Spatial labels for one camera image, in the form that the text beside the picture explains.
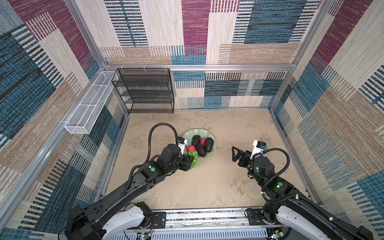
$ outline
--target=textured floor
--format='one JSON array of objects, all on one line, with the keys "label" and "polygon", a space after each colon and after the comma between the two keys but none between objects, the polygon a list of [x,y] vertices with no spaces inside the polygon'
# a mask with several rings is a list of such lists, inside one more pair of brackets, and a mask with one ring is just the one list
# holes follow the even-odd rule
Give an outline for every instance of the textured floor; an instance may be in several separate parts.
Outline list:
[{"label": "textured floor", "polygon": [[[199,160],[190,172],[177,171],[134,202],[145,201],[152,209],[195,207],[226,207],[263,205],[260,187],[247,177],[245,168],[232,162],[231,147],[252,151],[253,140],[267,143],[269,148],[284,149],[278,132],[266,109],[177,111],[174,114],[133,114],[129,120],[107,192],[110,193],[125,181],[134,165],[143,163],[147,156],[148,134],[159,122],[172,124],[179,136],[202,128],[216,138],[217,150],[208,160]],[[160,154],[172,143],[172,130],[159,126],[152,134],[151,156]],[[285,164],[280,152],[268,153],[276,170]],[[303,185],[293,165],[281,175],[303,192]]]}]

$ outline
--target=maroon pattern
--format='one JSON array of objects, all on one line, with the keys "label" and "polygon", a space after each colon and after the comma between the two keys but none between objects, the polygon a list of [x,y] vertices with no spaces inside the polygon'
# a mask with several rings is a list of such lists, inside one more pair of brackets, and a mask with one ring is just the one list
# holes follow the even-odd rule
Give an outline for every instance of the maroon pattern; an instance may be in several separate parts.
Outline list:
[{"label": "maroon pattern", "polygon": [[323,65],[323,69],[317,69],[320,71],[319,73],[322,73],[331,62],[371,2],[372,0],[349,0],[343,2],[333,23],[316,49],[315,53],[326,63],[326,65]]},{"label": "maroon pattern", "polygon": [[8,2],[24,23],[48,12],[79,63],[90,54],[89,48],[64,0],[8,0]]},{"label": "maroon pattern", "polygon": [[211,0],[182,0],[184,45],[207,45]]}]

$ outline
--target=white wire basket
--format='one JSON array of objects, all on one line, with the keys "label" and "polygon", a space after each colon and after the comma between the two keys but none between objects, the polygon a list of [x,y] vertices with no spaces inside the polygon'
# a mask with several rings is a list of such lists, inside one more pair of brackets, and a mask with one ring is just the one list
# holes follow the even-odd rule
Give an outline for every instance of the white wire basket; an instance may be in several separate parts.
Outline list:
[{"label": "white wire basket", "polygon": [[65,129],[70,134],[89,134],[91,132],[113,89],[112,80],[117,81],[117,78],[114,71],[103,71],[97,77],[65,124]]}]

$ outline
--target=black cable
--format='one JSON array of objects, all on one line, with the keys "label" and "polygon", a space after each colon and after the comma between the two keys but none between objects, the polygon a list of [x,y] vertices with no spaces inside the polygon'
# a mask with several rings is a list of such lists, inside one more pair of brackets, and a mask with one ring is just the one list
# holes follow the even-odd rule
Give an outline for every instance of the black cable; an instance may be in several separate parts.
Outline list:
[{"label": "black cable", "polygon": [[267,149],[267,150],[264,150],[263,151],[263,155],[268,153],[268,152],[271,152],[271,151],[280,151],[282,153],[284,153],[284,155],[287,157],[287,162],[285,164],[285,166],[283,167],[283,169],[281,169],[280,171],[278,171],[275,175],[273,175],[272,177],[268,178],[268,180],[263,184],[262,186],[262,192],[265,192],[265,188],[275,179],[277,178],[277,176],[279,176],[280,174],[282,174],[289,166],[289,163],[291,162],[290,161],[290,158],[289,158],[289,155],[286,151],[284,151],[283,149],[281,148],[277,148],[277,147],[274,147],[274,148],[270,148],[270,149]]},{"label": "black cable", "polygon": [[[123,212],[125,212],[125,209],[128,207],[129,204],[134,204],[134,205],[136,206],[136,203],[134,203],[134,202],[130,202],[130,203],[128,203],[127,205],[125,205]],[[125,230],[123,230],[123,232],[124,232],[125,237],[126,237],[128,240],[130,240],[130,239],[128,238],[128,236],[125,234]]]},{"label": "black cable", "polygon": [[287,199],[291,198],[291,197],[296,197],[296,198],[299,198],[301,200],[304,200],[306,201],[307,203],[311,204],[317,211],[319,211],[321,214],[323,214],[324,216],[326,216],[328,218],[328,220],[332,223],[334,223],[336,226],[338,226],[339,228],[341,228],[343,231],[351,234],[352,236],[360,239],[360,240],[366,240],[365,238],[361,237],[360,235],[358,235],[357,233],[355,232],[352,232],[351,230],[347,229],[346,227],[342,226],[341,224],[339,224],[337,221],[335,221],[333,219],[332,216],[328,215],[319,205],[317,205],[316,203],[312,202],[310,199],[304,197],[304,196],[300,196],[298,194],[290,194],[290,195],[287,195],[285,196],[284,198],[282,199],[279,199],[279,200],[270,200],[268,199],[266,196],[265,196],[265,188],[277,177],[279,176],[280,174],[282,174],[289,166],[289,163],[290,163],[290,158],[289,158],[289,155],[286,151],[284,151],[283,149],[281,148],[271,148],[271,149],[267,149],[267,150],[264,150],[262,153],[258,153],[256,154],[256,156],[258,155],[261,155],[261,154],[265,154],[267,152],[270,152],[270,151],[274,151],[274,150],[277,150],[277,151],[280,151],[280,152],[283,152],[284,155],[287,157],[287,162],[285,164],[285,166],[283,167],[283,169],[281,169],[278,173],[276,173],[275,175],[273,175],[272,177],[268,178],[268,180],[263,184],[262,186],[262,196],[263,196],[263,199],[268,202],[268,203],[271,203],[271,204],[281,204],[283,203],[284,201],[286,201]]},{"label": "black cable", "polygon": [[85,217],[85,216],[87,216],[87,215],[89,215],[89,214],[91,214],[91,213],[94,213],[94,212],[96,212],[96,211],[98,211],[98,210],[100,210],[100,209],[103,209],[103,208],[105,208],[105,207],[108,207],[108,206],[111,205],[112,203],[116,202],[119,198],[120,198],[120,197],[118,197],[115,201],[111,202],[110,204],[107,204],[106,206],[102,206],[102,207],[100,207],[100,208],[98,208],[98,209],[96,209],[96,210],[93,210],[92,212],[89,212],[89,213],[85,214],[84,216],[81,216],[81,217],[79,217],[78,219],[73,220],[72,222],[68,223],[65,227],[63,227],[63,228],[59,231],[59,233],[57,234],[57,239],[60,240],[60,233],[61,233],[66,227],[68,227],[69,225],[71,225],[72,223],[78,221],[79,219],[81,219],[81,218],[83,218],[83,217]]},{"label": "black cable", "polygon": [[178,143],[177,132],[176,132],[176,129],[172,125],[170,125],[169,123],[166,123],[166,122],[161,122],[161,123],[156,124],[155,126],[152,127],[152,129],[149,132],[149,136],[148,136],[148,155],[147,155],[147,160],[145,160],[145,162],[148,162],[149,158],[151,156],[151,137],[152,137],[152,132],[153,132],[153,130],[155,130],[155,128],[157,128],[158,126],[161,126],[161,125],[165,125],[165,126],[168,126],[168,127],[172,128],[173,132],[175,133],[176,145]]},{"label": "black cable", "polygon": [[284,240],[284,239],[286,239],[286,238],[288,237],[288,235],[291,233],[291,231],[292,231],[292,228],[289,227],[288,230],[287,230],[287,232],[284,234],[284,236],[283,236],[282,238],[278,238],[278,239],[279,239],[279,240]]},{"label": "black cable", "polygon": [[[160,155],[155,155],[151,158],[151,161],[154,160],[155,158],[159,157]],[[129,173],[129,177],[128,177],[128,180],[125,182],[125,186],[124,186],[124,189],[123,191],[121,192],[121,197],[124,196],[128,189],[131,187],[131,184],[132,184],[132,181],[133,181],[133,173],[135,172],[136,169],[138,169],[139,167],[141,167],[142,164],[140,165],[136,165],[134,166],[132,169],[131,169],[131,172]]]},{"label": "black cable", "polygon": [[[147,155],[147,159],[145,160],[144,163],[148,162],[149,161],[149,157],[151,156],[151,138],[152,138],[152,132],[155,128],[157,128],[158,126],[161,126],[161,125],[165,125],[165,126],[168,126],[170,127],[173,132],[175,133],[175,141],[176,141],[176,145],[178,143],[178,138],[177,138],[177,132],[176,132],[176,129],[170,125],[169,123],[166,123],[166,122],[161,122],[161,123],[158,123],[156,124],[155,126],[152,127],[152,129],[149,131],[149,136],[148,136],[148,155]],[[123,191],[121,192],[121,196],[124,196],[125,193],[127,193],[128,189],[131,187],[131,184],[132,184],[132,181],[133,181],[133,173],[135,172],[135,170],[139,167],[141,167],[142,164],[140,165],[136,165],[132,168],[131,172],[129,173],[129,177],[128,177],[128,181],[126,182],[125,186],[124,186],[124,189]]]}]

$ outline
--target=light green bowl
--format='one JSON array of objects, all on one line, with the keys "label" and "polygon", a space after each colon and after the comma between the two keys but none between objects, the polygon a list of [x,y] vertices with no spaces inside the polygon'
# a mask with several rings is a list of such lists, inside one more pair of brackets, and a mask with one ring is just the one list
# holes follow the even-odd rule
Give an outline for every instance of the light green bowl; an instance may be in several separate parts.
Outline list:
[{"label": "light green bowl", "polygon": [[213,139],[214,141],[214,146],[212,147],[212,151],[210,152],[207,152],[207,154],[204,156],[204,157],[201,157],[198,155],[198,158],[202,158],[202,159],[208,159],[209,156],[211,156],[211,153],[213,153],[214,151],[216,151],[216,139],[212,136],[212,134],[210,134],[207,130],[204,130],[204,129],[193,129],[191,131],[188,131],[186,132],[184,135],[183,135],[183,138],[187,140],[187,147],[189,147],[191,145],[191,142],[192,142],[192,138],[193,136],[195,135],[200,135],[201,139],[203,138],[207,138],[207,137],[210,137]]}]

